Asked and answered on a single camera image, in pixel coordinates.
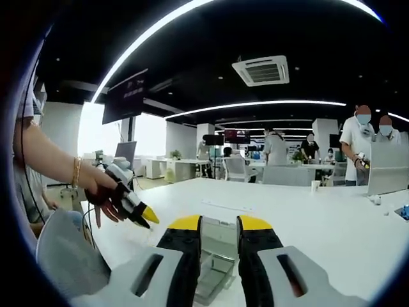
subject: ceiling light strip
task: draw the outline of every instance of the ceiling light strip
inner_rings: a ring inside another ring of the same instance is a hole
[[[383,23],[381,17],[376,14],[368,5],[365,5],[364,3],[358,1],[358,0],[341,0],[342,2],[348,3],[350,5],[353,5],[356,8],[359,8],[360,10],[364,11],[367,14],[370,14],[370,16],[374,17],[375,19],[378,19],[380,22]]]
[[[266,122],[312,122],[313,120],[298,120],[298,119],[290,119],[290,120],[245,120],[242,122],[225,122],[220,123],[220,125],[233,125],[236,123],[266,123]]]
[[[147,29],[140,37],[138,37],[131,46],[128,47],[127,50],[120,56],[119,59],[116,60],[115,64],[111,67],[108,71],[108,74],[104,77],[101,84],[99,85],[98,89],[96,90],[94,97],[91,99],[91,103],[95,103],[98,96],[101,94],[104,86],[108,83],[108,81],[113,77],[115,72],[119,69],[119,67],[125,62],[125,60],[136,50],[138,49],[145,41],[149,39],[152,35],[154,35],[157,31],[162,29],[168,23],[172,22],[174,19],[186,14],[187,12],[198,8],[206,3],[212,2],[214,0],[191,0],[191,2],[182,5],[181,7],[175,9],[175,11],[167,14],[165,17],[160,19],[156,22],[152,27]]]
[[[214,111],[219,109],[230,109],[232,107],[249,107],[249,106],[263,106],[269,104],[321,104],[326,106],[341,106],[344,107],[346,104],[340,102],[328,102],[328,101],[314,101],[314,100],[275,100],[275,101],[258,101],[258,102],[242,102],[239,104],[224,104],[215,107],[205,107],[203,109],[197,109],[192,111],[187,111],[183,113],[178,113],[170,116],[166,116],[165,119],[170,119],[178,116],[185,116],[194,113],[201,113],[207,111]]]
[[[237,130],[237,131],[261,131],[264,130],[264,128],[226,128],[224,130]],[[313,131],[313,128],[273,128],[273,130],[299,130],[299,131]]]
[[[403,117],[403,116],[400,116],[400,115],[397,115],[397,114],[394,114],[394,113],[389,113],[389,112],[388,112],[388,115],[391,116],[391,117],[399,118],[400,120],[404,120],[404,121],[406,121],[406,122],[409,123],[409,118],[405,118],[405,117]]]
[[[281,135],[284,138],[306,138],[307,136],[286,136]],[[250,138],[265,138],[265,136],[250,136]]]

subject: black ceiling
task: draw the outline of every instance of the black ceiling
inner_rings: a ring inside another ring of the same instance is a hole
[[[38,74],[45,81],[49,100],[80,104],[89,100],[92,92],[64,88],[63,81],[99,84],[143,31],[186,2],[76,1],[54,26],[40,58]],[[317,117],[342,121],[357,102],[368,104],[373,111],[386,108],[409,118],[407,47],[402,43],[407,7],[382,0],[367,0],[366,4],[385,24],[340,0],[214,0],[153,35],[126,60],[108,86],[148,68],[149,88],[169,84],[149,92],[148,98],[183,111],[282,99],[347,104],[240,107],[182,116],[173,119],[176,122]],[[239,58],[277,55],[287,57],[289,84],[250,88],[231,66]],[[173,114],[144,108],[161,116]],[[409,123],[393,120],[399,129],[409,130]],[[277,125],[301,127],[299,122]]]

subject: hand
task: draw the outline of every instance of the hand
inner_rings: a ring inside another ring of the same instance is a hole
[[[57,204],[56,201],[51,200],[47,203],[48,208],[50,208],[51,210],[57,210],[59,208],[59,205]]]
[[[88,192],[95,196],[101,196],[109,190],[115,190],[117,183],[110,176],[105,174],[98,168],[92,166],[85,167],[87,176],[89,176],[90,184],[87,188]],[[123,221],[124,217],[116,210],[110,200],[106,200],[103,205],[95,205],[95,220],[98,228],[101,227],[101,210],[113,222]]]
[[[354,157],[354,166],[356,169],[365,170],[365,167],[362,165],[362,159],[358,155]]]

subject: gold bracelet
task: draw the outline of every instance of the gold bracelet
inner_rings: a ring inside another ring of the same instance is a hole
[[[73,175],[72,184],[71,184],[74,189],[78,188],[80,169],[81,169],[81,158],[76,157],[74,158],[74,175]]]

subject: led light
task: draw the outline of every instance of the led light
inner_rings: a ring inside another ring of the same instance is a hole
[[[261,131],[264,130],[264,128],[226,128],[225,130],[247,130],[247,131]],[[273,130],[302,130],[302,131],[313,131],[313,128],[273,128]]]
[[[400,116],[400,115],[396,115],[396,114],[394,114],[394,113],[388,113],[388,115],[389,115],[389,116],[392,116],[392,117],[399,118],[400,120],[404,120],[404,121],[406,121],[406,122],[409,123],[409,119],[408,119],[408,118],[402,117],[402,116]]]
[[[364,3],[362,3],[362,2],[360,2],[358,0],[341,0],[341,1],[345,2],[345,3],[348,3],[350,5],[354,5],[354,7],[359,8],[360,10],[364,11],[367,14],[370,14],[370,16],[372,16],[375,19],[378,19],[380,22],[382,22],[381,17],[379,17],[370,7],[368,7]]]
[[[213,110],[219,110],[219,109],[227,109],[231,107],[262,106],[265,104],[324,104],[324,105],[329,105],[329,106],[341,106],[341,107],[346,106],[346,104],[342,104],[340,102],[313,101],[313,100],[276,100],[276,101],[242,102],[239,104],[224,104],[222,106],[205,107],[203,109],[197,109],[193,111],[187,111],[183,113],[166,116],[165,119],[167,120],[169,118],[174,118],[178,116],[185,116],[189,114],[213,111]]]
[[[123,62],[125,62],[125,60],[136,49],[138,49],[145,41],[147,41],[152,35],[154,35],[157,31],[162,29],[164,26],[166,26],[168,23],[170,23],[174,19],[182,16],[183,14],[186,14],[187,12],[195,8],[198,8],[199,6],[202,6],[212,1],[214,0],[192,0],[191,2],[186,3],[185,5],[182,5],[181,7],[175,9],[175,11],[167,14],[165,17],[163,17],[158,22],[156,22],[154,25],[152,25],[152,27],[147,29],[140,37],[138,37],[132,43],[131,46],[128,47],[127,50],[125,50],[125,52],[120,56],[120,58],[116,60],[115,64],[108,71],[108,74],[104,77],[98,89],[96,90],[94,97],[92,97],[91,99],[91,103],[93,104],[96,102],[96,99],[98,98],[99,94],[101,94],[101,91],[103,90],[104,86],[107,85],[108,81],[112,78],[112,76],[119,69],[119,67],[123,64]]]
[[[266,136],[250,136],[250,138],[265,138]],[[307,136],[286,136],[283,135],[284,138],[306,138]]]
[[[391,116],[391,117],[399,118],[400,120],[404,120],[404,121],[406,121],[406,122],[409,123],[409,118],[405,118],[405,117],[403,117],[403,116],[396,115],[396,114],[394,114],[394,113],[389,113],[389,112],[388,112],[388,115]]]

